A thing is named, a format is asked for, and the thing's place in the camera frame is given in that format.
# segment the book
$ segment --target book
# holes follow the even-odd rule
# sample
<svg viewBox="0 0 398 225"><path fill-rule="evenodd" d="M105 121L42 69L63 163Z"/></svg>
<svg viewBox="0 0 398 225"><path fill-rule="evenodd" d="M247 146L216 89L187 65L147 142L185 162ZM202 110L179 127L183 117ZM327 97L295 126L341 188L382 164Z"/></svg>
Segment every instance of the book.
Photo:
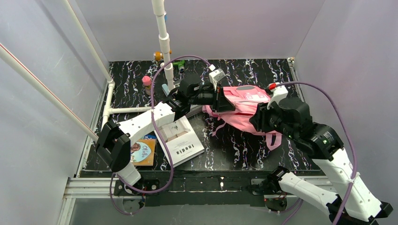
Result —
<svg viewBox="0 0 398 225"><path fill-rule="evenodd" d="M130 148L133 165L153 165L155 155L156 139L139 139Z"/></svg>
<svg viewBox="0 0 398 225"><path fill-rule="evenodd" d="M155 132L158 139L161 135L166 142L173 167L176 167L204 152L204 147L198 136L190 125L188 119L184 116L175 122L166 124L159 128L159 134ZM170 162L166 150L159 140L161 148Z"/></svg>

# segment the pink backpack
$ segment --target pink backpack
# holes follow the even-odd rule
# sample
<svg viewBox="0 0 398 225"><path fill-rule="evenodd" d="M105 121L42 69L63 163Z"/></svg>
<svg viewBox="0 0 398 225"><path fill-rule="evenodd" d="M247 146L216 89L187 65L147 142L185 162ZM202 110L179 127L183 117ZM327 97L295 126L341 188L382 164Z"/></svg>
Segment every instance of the pink backpack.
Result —
<svg viewBox="0 0 398 225"><path fill-rule="evenodd" d="M225 123L245 132L254 135L265 135L267 147L270 150L276 149L281 145L282 135L276 131L268 133L257 132L254 126L249 122L249 119L256 113L257 104L260 102L267 103L271 98L267 93L256 86L245 85L239 87L224 87L225 97L235 106L235 111L214 113L210 106L204 105L203 112L208 113L210 116L218 117L225 121ZM215 136L217 130L225 126L225 123L215 129L212 136ZM275 135L276 139L272 144L272 136Z"/></svg>

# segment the white pipe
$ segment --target white pipe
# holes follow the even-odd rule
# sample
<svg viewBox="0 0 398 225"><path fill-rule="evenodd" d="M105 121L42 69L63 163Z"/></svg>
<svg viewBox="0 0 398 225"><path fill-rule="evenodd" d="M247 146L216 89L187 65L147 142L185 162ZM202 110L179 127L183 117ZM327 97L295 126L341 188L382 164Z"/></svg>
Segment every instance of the white pipe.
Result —
<svg viewBox="0 0 398 225"><path fill-rule="evenodd" d="M99 66L101 72L104 74L104 76L107 79L108 83L114 83L113 79L111 78L111 76L109 75L107 69L105 68L104 64L102 63L100 57L97 54L97 51L95 51L94 46L92 45L90 39L87 36L87 33L85 32L82 24L80 23L79 19L77 18L77 15L75 13L75 11L73 11L72 6L70 5L68 0L65 0L66 5L67 5L67 10L69 11L69 13L72 15L73 21L75 22L76 26L79 28L80 32L82 33L82 36L90 50L91 55L94 57L95 62L97 63L97 65Z"/></svg>
<svg viewBox="0 0 398 225"><path fill-rule="evenodd" d="M137 108L118 108L118 109L114 109L111 108L110 109L110 114L117 114L117 113L142 113L142 112L146 112L148 110L151 110L150 107L137 107Z"/></svg>
<svg viewBox="0 0 398 225"><path fill-rule="evenodd" d="M0 58L2 58L12 69L14 69L22 78L30 83L38 92L46 97L62 113L69 117L77 126L79 126L95 142L98 136L74 114L59 98L56 97L24 64L22 64L6 47L0 43Z"/></svg>
<svg viewBox="0 0 398 225"><path fill-rule="evenodd" d="M159 30L159 44L163 54L163 61L167 63L170 61L170 38L166 30L166 22L164 20L164 0L152 0L153 13L156 15L156 22ZM168 90L174 89L173 81L173 65L170 64L168 68L164 69L164 74L167 80Z"/></svg>
<svg viewBox="0 0 398 225"><path fill-rule="evenodd" d="M108 122L109 116L110 116L110 110L111 110L111 103L112 103L112 95L113 95L113 90L115 88L115 82L109 83L108 84L108 94L107 94L107 99L105 101L104 105L104 110L102 112L102 124L101 124L101 130L104 127L105 123Z"/></svg>

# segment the bottle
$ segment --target bottle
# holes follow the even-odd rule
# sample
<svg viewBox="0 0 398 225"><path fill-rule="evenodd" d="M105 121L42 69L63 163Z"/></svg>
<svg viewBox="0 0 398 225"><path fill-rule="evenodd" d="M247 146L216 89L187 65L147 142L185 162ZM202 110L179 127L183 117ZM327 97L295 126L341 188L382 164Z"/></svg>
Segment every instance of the bottle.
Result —
<svg viewBox="0 0 398 225"><path fill-rule="evenodd" d="M148 77L148 76L144 76L142 78L142 83L144 84L145 93L147 95L151 95L152 79L150 77Z"/></svg>

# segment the marble tabletop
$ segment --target marble tabletop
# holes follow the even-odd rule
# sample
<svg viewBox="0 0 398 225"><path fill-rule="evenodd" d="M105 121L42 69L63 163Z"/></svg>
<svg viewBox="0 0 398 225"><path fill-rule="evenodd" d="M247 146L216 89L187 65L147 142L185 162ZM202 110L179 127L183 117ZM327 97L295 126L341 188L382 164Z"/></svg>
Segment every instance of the marble tabletop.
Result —
<svg viewBox="0 0 398 225"><path fill-rule="evenodd" d="M227 75L222 82L223 86L256 85L266 88L273 82L292 81L293 77L286 59L264 60L210 60L216 68L221 68ZM110 65L111 76L116 86L111 106L114 108L150 106L150 97L145 94L142 77L153 77L160 68L156 61L119 61ZM208 69L199 60L186 60L185 72L174 70L176 80L184 78L187 74L197 74L202 81L208 81ZM155 85L155 102L160 102L164 97L161 85L166 82L163 75L158 76ZM287 87L289 96L297 96L293 86ZM114 114L111 119L120 122L137 116L138 113ZM96 133L99 131L98 119ZM270 151L265 142L265 136L256 136L241 132L228 124L211 134L223 124L206 113L199 113L189 118L195 133L198 135L205 152L189 160L176 170L187 171L272 171L278 165L290 170L319 170L311 159L297 150L294 143L283 137L282 144L277 149ZM108 171L106 164L95 153L91 146L84 171ZM141 166L141 171L169 170L169 164L158 144L155 151L153 166Z"/></svg>

